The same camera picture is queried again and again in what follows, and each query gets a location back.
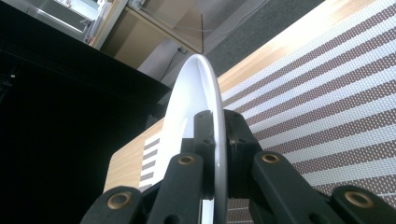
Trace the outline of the white plate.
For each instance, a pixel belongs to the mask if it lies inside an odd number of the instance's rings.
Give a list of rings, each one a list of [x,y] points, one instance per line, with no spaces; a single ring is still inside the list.
[[[160,181],[173,156],[181,150],[181,141],[193,137],[194,116],[209,111],[214,133],[214,202],[204,204],[205,224],[226,224],[228,215],[227,147],[224,111],[219,84],[207,58],[194,54],[183,64],[166,110],[161,131],[155,181]]]

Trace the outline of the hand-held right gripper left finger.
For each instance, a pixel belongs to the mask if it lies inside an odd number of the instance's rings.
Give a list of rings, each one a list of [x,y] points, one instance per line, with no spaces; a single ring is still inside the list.
[[[194,116],[193,123],[193,150],[204,161],[203,167],[203,198],[214,198],[214,125],[213,116],[209,110],[204,110]]]

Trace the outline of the striped woven placemat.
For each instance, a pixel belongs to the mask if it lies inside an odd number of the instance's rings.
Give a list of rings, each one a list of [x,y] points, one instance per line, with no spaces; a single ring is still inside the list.
[[[373,0],[221,95],[265,150],[325,194],[353,184],[396,224],[396,0]]]

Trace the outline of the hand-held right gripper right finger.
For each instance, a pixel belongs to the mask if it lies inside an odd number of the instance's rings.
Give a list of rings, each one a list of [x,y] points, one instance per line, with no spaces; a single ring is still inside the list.
[[[224,115],[229,197],[248,199],[253,183],[252,163],[261,147],[241,114],[225,110]]]

